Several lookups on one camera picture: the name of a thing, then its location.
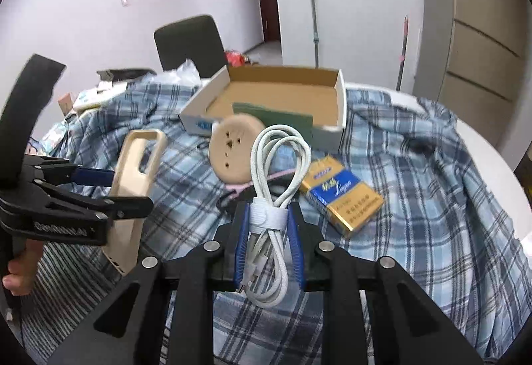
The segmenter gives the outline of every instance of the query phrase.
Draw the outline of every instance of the white cable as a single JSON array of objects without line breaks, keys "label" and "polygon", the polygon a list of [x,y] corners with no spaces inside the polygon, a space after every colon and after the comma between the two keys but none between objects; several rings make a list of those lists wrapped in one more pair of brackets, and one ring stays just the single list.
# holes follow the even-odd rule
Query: white cable
[{"label": "white cable", "polygon": [[[296,170],[290,185],[279,197],[272,199],[268,188],[268,170],[275,152],[282,145],[290,145],[297,158]],[[301,134],[288,125],[273,125],[262,131],[251,149],[251,177],[257,197],[251,205],[246,270],[242,286],[247,298],[257,306],[271,308],[283,300],[288,290],[288,272],[281,232],[286,229],[286,207],[299,189],[311,163],[310,147]],[[272,245],[275,275],[271,287],[264,293],[254,293],[253,280],[260,275],[267,261],[265,256]]]}]

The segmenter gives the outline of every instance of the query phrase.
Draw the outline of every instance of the plastic bag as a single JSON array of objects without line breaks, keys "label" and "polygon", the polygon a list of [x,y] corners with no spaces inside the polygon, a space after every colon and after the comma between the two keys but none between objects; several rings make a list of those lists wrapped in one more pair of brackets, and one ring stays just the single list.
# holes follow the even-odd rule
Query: plastic bag
[{"label": "plastic bag", "polygon": [[201,85],[200,74],[196,65],[190,59],[171,71],[163,71],[157,75],[147,74],[142,77],[142,83],[178,84],[180,86],[195,87]]},{"label": "plastic bag", "polygon": [[246,63],[249,63],[247,56],[235,51],[225,52],[225,58],[227,59],[227,63],[231,66],[243,66]]}]

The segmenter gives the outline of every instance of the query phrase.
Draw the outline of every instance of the chair backrest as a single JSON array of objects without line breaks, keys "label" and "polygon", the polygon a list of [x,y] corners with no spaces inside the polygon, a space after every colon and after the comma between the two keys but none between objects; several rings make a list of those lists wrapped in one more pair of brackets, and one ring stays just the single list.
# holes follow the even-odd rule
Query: chair backrest
[{"label": "chair backrest", "polygon": [[227,65],[220,34],[210,15],[167,24],[153,34],[164,71],[178,68],[191,59],[201,78],[212,77]]},{"label": "chair backrest", "polygon": [[151,68],[124,68],[124,69],[104,69],[103,71],[96,71],[102,81],[125,81],[135,80],[143,77],[146,74],[157,75]]}]

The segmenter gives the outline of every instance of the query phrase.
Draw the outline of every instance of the open box lid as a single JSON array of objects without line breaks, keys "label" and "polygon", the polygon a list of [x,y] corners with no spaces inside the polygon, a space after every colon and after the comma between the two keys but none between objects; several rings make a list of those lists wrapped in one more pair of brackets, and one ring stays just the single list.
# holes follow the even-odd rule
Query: open box lid
[{"label": "open box lid", "polygon": [[312,146],[338,151],[347,109],[341,71],[289,66],[223,67],[188,101],[180,118],[189,134],[209,136],[213,123],[233,114],[235,102],[312,115]]}]

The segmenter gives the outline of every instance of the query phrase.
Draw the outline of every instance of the blue gripper pad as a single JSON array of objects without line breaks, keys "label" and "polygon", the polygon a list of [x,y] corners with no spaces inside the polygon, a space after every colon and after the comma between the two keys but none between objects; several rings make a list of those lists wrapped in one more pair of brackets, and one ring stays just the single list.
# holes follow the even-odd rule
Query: blue gripper pad
[{"label": "blue gripper pad", "polygon": [[249,237],[249,203],[246,204],[244,220],[240,226],[240,234],[235,250],[235,287],[239,288],[244,278],[244,267],[246,267],[247,239]]},{"label": "blue gripper pad", "polygon": [[73,171],[70,181],[77,183],[78,185],[110,187],[113,185],[113,177],[113,170],[78,167]]},{"label": "blue gripper pad", "polygon": [[303,255],[303,249],[301,248],[301,242],[299,234],[297,234],[297,223],[292,213],[292,207],[288,206],[288,224],[286,226],[286,232],[288,234],[288,240],[290,242],[290,253],[292,254],[292,264],[294,267],[294,275],[301,290],[305,290],[305,259]]}]

